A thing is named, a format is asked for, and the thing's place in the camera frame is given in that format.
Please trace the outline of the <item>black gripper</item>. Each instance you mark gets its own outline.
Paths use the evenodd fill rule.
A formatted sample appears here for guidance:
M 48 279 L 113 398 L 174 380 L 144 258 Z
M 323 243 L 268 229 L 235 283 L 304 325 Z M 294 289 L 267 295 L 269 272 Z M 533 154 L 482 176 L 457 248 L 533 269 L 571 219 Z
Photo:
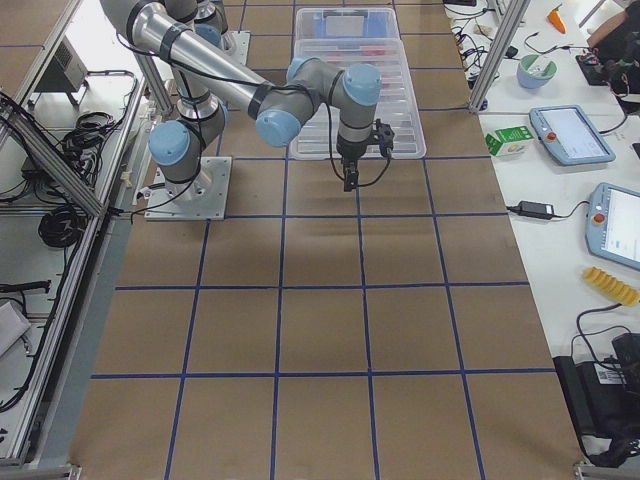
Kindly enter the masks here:
M 358 187 L 358 161 L 366 153 L 369 144 L 369 139 L 364 139 L 361 141 L 351 141 L 345 139 L 344 137 L 337 138 L 336 148 L 341 157 L 341 166 L 344 174 L 344 192 L 351 192 Z

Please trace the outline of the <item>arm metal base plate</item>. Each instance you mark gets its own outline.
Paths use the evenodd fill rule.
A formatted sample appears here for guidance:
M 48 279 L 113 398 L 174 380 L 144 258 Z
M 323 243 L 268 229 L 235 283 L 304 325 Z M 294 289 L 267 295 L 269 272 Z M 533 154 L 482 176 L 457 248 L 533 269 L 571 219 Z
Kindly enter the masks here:
M 148 200 L 144 217 L 150 221 L 223 220 L 231 170 L 231 157 L 202 157 L 199 175 L 179 186 L 166 184 L 157 167 L 155 182 L 161 186 L 143 194 Z
M 245 65 L 247 62 L 251 33 L 249 31 L 229 30 L 223 36 L 226 54 L 235 61 Z

